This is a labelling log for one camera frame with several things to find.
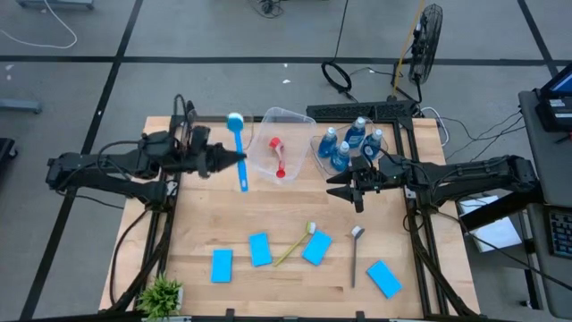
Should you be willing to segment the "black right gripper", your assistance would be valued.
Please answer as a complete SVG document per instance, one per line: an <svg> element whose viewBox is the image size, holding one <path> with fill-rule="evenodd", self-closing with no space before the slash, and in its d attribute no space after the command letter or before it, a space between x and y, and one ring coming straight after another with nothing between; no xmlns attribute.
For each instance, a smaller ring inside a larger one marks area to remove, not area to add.
<svg viewBox="0 0 572 322"><path fill-rule="evenodd" d="M352 184L328 189L326 192L334 197L352 201L357 213L364 211L363 195L368 191L379 193L383 187L383 176L378 170L353 171L346 169L343 172L326 180L329 184Z"/></svg>

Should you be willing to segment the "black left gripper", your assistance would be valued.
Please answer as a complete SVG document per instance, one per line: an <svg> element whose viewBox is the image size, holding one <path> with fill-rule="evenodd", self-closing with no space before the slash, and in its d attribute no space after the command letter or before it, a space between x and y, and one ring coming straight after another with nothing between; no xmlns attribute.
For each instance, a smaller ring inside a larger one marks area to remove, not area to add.
<svg viewBox="0 0 572 322"><path fill-rule="evenodd" d="M222 143L216 143L214 151L208 142L204 147L192 148L189 145L190 138L191 134L183 136L179 172L188 174L197 172L201 178L207 179L211 174L221 172L247 158L245 153L228 150Z"/></svg>

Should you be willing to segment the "blue dish brush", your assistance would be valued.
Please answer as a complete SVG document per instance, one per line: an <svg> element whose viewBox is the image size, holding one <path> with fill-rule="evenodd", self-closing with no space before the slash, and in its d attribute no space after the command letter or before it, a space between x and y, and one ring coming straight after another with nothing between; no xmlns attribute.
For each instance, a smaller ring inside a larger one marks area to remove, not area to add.
<svg viewBox="0 0 572 322"><path fill-rule="evenodd" d="M236 149L238 152L243 152L243 144L241 132L244 129L244 119L239 113L229 113L227 115L227 129L231 131L234 135ZM238 162L238 176L240 190L242 192L248 192L248 174L246 163L244 160Z"/></svg>

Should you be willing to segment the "blue dish soap bottle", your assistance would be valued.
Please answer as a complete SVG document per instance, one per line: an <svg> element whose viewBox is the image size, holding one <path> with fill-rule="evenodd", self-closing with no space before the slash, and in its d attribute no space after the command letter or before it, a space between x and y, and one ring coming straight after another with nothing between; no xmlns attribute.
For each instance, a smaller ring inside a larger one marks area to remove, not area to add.
<svg viewBox="0 0 572 322"><path fill-rule="evenodd" d="M362 145L362 154L373 161L379 153L383 142L383 131L374 129L371 134L365 137Z"/></svg>
<svg viewBox="0 0 572 322"><path fill-rule="evenodd" d="M349 143L343 141L332 153L331 166L338 172L343 172L349 165Z"/></svg>
<svg viewBox="0 0 572 322"><path fill-rule="evenodd" d="M345 135L345 141L350 148L357 148L366 135L366 119L359 116L349 127Z"/></svg>
<svg viewBox="0 0 572 322"><path fill-rule="evenodd" d="M329 127L322 137L319 147L318 156L319 157L329 157L337 144L337 132L333 127Z"/></svg>

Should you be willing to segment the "red pink dish brush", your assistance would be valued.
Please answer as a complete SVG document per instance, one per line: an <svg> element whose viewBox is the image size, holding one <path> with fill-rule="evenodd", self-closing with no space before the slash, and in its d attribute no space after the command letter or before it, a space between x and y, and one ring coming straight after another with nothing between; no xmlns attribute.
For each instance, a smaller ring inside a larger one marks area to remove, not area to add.
<svg viewBox="0 0 572 322"><path fill-rule="evenodd" d="M282 141L278 137L273 137L270 140L269 147L274 152L275 156L278 159L277 170L275 175L277 178L283 178L285 176L285 160L284 160L284 146Z"/></svg>

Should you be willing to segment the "green dish brush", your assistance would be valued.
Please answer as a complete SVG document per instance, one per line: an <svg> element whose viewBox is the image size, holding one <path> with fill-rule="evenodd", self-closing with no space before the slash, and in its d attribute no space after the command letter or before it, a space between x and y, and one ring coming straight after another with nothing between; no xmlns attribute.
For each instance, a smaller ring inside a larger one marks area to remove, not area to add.
<svg viewBox="0 0 572 322"><path fill-rule="evenodd" d="M307 237L314 234L315 230L316 222L307 222L304 234L273 263L273 266L278 267Z"/></svg>

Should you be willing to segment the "clear shallow plastic bin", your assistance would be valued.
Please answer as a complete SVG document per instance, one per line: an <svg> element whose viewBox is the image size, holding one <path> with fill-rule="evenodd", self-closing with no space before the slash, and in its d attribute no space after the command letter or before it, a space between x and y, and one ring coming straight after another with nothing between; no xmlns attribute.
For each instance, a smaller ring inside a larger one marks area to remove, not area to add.
<svg viewBox="0 0 572 322"><path fill-rule="evenodd" d="M239 135L242 150L247 152L253 142L256 117L250 111L230 112L225 115L201 115L196 109L190 109L188 112L185 112L184 115L188 118L191 125L199 123L218 123L224 128L228 128L228 123L231 123L232 128L237 127L239 120L241 120Z"/></svg>
<svg viewBox="0 0 572 322"><path fill-rule="evenodd" d="M381 129L381 130L383 131L382 128L380 128L380 127L374 125L373 122L372 122L370 119L368 119L367 117L365 117L365 116L361 116L361 117L364 117L364 118L366 119L366 135L365 135L365 137L368 136L369 134L371 134L374 129ZM356 119L357 119L357 118L355 118L350 124L345 124L345 125L340 125L340 124L338 124L338 125L330 126L330 127L335 128L335 129L336 129L336 132L337 132L337 144L336 144L336 147L335 147L334 149L336 149L343 141L345 141L346 132L347 132L347 130L349 129L350 125L351 125ZM330 163L331 156L329 156L329 157L319 157L319 156L318 156L318 147L319 147L320 141L321 141L322 137L325 135L327 129L324 131L323 134L321 134L321 135L319 135L319 136L315 136L315 137L311 140L311 149L312 149L313 152L314 152L315 159L316 159L316 162L317 162L318 166L323 170L323 172L324 172L326 175L328 175L328 176L333 176L333 175L339 174L339 173L341 173L341 172L336 171L336 170L331 166L331 163ZM363 145L363 142L364 142L364 140L360 143L360 145L359 145L357 148L349 148L349 165L348 165L348 167L347 167L346 169L348 169L348 168L352 165L352 158L353 158L353 157L361 157L361 156L363 155L363 154L362 154L362 145ZM385 138L384 138L384 131L383 131L383 142L382 142L382 147L381 147L381 149L382 149L382 148L383 148L383 149L387 149L387 148L388 148L387 142L386 142L386 140L385 140ZM375 158L373 161L375 161L376 159L378 159L378 158L383 154L383 153L381 152L381 149L380 149L379 153L377 154L376 158Z"/></svg>

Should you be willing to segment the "blue rectangular sponge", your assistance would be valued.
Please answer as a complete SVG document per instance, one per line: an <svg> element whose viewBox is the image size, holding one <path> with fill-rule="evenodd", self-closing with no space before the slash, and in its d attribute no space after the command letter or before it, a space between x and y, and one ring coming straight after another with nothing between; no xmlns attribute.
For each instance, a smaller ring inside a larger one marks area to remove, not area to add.
<svg viewBox="0 0 572 322"><path fill-rule="evenodd" d="M229 283L231 281L232 272L232 250L217 249L213 251L212 256L212 283Z"/></svg>
<svg viewBox="0 0 572 322"><path fill-rule="evenodd" d="M307 246L301 253L301 257L309 263L319 266L332 244L332 238L321 231L316 231Z"/></svg>
<svg viewBox="0 0 572 322"><path fill-rule="evenodd" d="M251 234L248 238L253 267L271 264L273 261L267 233Z"/></svg>
<svg viewBox="0 0 572 322"><path fill-rule="evenodd" d="M400 281L381 260L370 266L366 273L387 299L393 298L402 289Z"/></svg>

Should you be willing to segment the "white paper sheet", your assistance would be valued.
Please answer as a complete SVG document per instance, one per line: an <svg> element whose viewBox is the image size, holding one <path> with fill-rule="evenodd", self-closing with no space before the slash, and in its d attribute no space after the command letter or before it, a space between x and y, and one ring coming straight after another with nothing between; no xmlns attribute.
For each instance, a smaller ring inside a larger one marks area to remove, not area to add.
<svg viewBox="0 0 572 322"><path fill-rule="evenodd" d="M466 215L480 207L493 203L498 198L498 196L492 195L477 199L461 200L459 202L461 215ZM499 249L516 246L522 243L515 226L508 217L504 217L491 224L477 228L473 230L471 234L477 237L477 240L475 240L475 246L480 253L494 250L493 247L486 244L487 242Z"/></svg>

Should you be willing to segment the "small green potted plant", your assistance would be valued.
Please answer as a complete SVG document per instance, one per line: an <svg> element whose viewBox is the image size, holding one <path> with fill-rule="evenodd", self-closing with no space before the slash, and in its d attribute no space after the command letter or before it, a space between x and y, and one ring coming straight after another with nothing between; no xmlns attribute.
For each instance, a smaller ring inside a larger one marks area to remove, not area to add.
<svg viewBox="0 0 572 322"><path fill-rule="evenodd" d="M151 321L178 315L182 286L176 279L168 279L165 274L160 274L153 284L140 294L137 310L145 313Z"/></svg>

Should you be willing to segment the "grey desk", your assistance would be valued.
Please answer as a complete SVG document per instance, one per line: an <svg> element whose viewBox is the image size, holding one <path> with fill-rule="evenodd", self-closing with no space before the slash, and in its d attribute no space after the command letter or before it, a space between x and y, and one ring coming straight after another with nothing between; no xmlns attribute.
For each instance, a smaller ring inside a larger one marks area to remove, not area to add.
<svg viewBox="0 0 572 322"><path fill-rule="evenodd" d="M551 254L547 215L552 210L572 213L572 141L559 143L565 135L547 132L535 111L539 104L533 91L518 93L543 201L527 207L540 270L572 287L572 259ZM572 290L542 279L548 311L556 318L572 320Z"/></svg>

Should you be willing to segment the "grey floor bar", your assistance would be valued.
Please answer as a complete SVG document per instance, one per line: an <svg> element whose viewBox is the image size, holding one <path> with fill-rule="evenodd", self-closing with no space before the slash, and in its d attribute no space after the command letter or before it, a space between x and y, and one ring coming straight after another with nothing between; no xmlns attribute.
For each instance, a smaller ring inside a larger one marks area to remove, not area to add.
<svg viewBox="0 0 572 322"><path fill-rule="evenodd" d="M42 112L42 105L35 100L0 98L0 110L13 110L40 114Z"/></svg>

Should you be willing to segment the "black keyboard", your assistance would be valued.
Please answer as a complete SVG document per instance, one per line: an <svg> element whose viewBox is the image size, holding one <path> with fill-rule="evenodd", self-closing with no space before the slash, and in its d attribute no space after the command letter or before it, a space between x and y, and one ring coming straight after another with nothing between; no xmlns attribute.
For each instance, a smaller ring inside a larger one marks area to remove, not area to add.
<svg viewBox="0 0 572 322"><path fill-rule="evenodd" d="M550 208L546 222L551 254L572 259L572 213Z"/></svg>

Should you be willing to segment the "black floor object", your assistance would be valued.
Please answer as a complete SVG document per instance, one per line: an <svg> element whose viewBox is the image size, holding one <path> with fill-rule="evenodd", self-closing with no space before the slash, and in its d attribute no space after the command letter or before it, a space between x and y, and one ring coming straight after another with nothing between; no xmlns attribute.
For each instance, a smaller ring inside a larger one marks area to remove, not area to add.
<svg viewBox="0 0 572 322"><path fill-rule="evenodd" d="M9 138L0 138L0 165L18 156L18 151L15 147L15 140Z"/></svg>

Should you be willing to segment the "grey cart base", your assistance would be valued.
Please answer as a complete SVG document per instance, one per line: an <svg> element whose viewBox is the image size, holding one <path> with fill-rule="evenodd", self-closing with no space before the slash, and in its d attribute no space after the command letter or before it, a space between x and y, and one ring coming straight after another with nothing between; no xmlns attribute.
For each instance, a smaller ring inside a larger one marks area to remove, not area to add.
<svg viewBox="0 0 572 322"><path fill-rule="evenodd" d="M43 6L47 8L50 6L52 9L56 7L85 7L88 10L94 10L94 0L14 0L16 4L22 8L28 6Z"/></svg>

